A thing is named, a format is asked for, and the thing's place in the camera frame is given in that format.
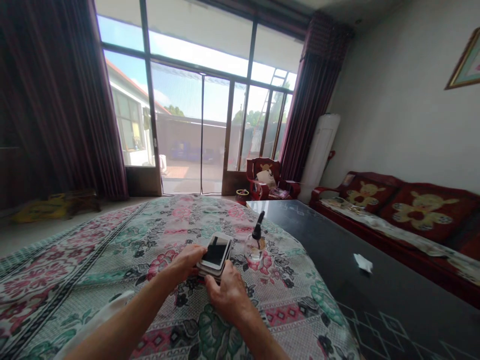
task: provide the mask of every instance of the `white tower air conditioner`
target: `white tower air conditioner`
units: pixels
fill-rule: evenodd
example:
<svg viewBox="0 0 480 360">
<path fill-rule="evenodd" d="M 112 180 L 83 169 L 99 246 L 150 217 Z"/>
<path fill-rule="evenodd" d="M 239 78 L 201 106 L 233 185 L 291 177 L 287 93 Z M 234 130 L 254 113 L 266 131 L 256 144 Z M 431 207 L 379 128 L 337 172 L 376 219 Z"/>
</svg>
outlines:
<svg viewBox="0 0 480 360">
<path fill-rule="evenodd" d="M 298 199 L 302 203 L 309 203 L 312 190 L 320 183 L 339 124 L 338 114 L 327 113 L 318 119 L 301 178 L 301 193 Z"/>
</svg>

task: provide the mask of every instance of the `curtain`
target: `curtain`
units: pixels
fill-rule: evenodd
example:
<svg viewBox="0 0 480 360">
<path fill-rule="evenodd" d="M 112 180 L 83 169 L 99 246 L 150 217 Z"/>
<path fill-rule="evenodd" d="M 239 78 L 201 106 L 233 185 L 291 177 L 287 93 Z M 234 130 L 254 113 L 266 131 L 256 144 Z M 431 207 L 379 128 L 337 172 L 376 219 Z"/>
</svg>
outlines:
<svg viewBox="0 0 480 360">
<path fill-rule="evenodd" d="M 350 27 L 336 23 L 320 11 L 313 15 L 280 155 L 282 179 L 302 179 L 317 120 L 327 110 L 352 37 Z"/>
<path fill-rule="evenodd" d="M 0 8 L 3 115 L 48 195 L 95 189 L 128 198 L 93 0 L 5 0 Z"/>
</svg>

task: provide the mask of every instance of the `phone screen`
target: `phone screen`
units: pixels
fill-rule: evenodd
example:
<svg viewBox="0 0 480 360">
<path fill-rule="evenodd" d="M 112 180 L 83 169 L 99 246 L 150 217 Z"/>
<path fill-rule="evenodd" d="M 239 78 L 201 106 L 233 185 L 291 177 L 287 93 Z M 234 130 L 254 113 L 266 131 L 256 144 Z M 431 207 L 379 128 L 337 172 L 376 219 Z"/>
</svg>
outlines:
<svg viewBox="0 0 480 360">
<path fill-rule="evenodd" d="M 215 265 L 220 265 L 222 259 L 224 258 L 224 253 L 227 251 L 228 244 L 229 241 L 227 239 L 222 239 L 215 236 L 210 245 L 208 245 L 208 251 L 201 259 Z"/>
</svg>

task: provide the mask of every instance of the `cartoon bear cushion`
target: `cartoon bear cushion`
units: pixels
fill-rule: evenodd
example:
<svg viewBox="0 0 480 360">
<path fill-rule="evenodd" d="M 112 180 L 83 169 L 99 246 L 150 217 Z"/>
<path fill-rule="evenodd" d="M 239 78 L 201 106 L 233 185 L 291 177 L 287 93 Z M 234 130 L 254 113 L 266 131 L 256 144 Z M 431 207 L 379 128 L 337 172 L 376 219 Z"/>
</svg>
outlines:
<svg viewBox="0 0 480 360">
<path fill-rule="evenodd" d="M 397 190 L 395 186 L 356 175 L 351 183 L 340 191 L 340 197 L 374 214 Z"/>
<path fill-rule="evenodd" d="M 466 194 L 439 186 L 408 184 L 381 210 L 380 217 L 437 243 L 444 243 L 479 206 Z"/>
</svg>

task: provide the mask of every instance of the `white wall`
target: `white wall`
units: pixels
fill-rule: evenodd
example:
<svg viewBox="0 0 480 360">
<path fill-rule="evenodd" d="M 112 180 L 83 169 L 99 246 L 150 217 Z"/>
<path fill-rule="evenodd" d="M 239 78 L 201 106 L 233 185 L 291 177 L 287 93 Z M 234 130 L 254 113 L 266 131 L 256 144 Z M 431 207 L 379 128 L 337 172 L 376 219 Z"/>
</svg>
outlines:
<svg viewBox="0 0 480 360">
<path fill-rule="evenodd" d="M 354 40 L 322 186 L 354 170 L 480 194 L 480 84 L 444 90 L 479 26 L 479 0 L 408 1 Z"/>
</svg>

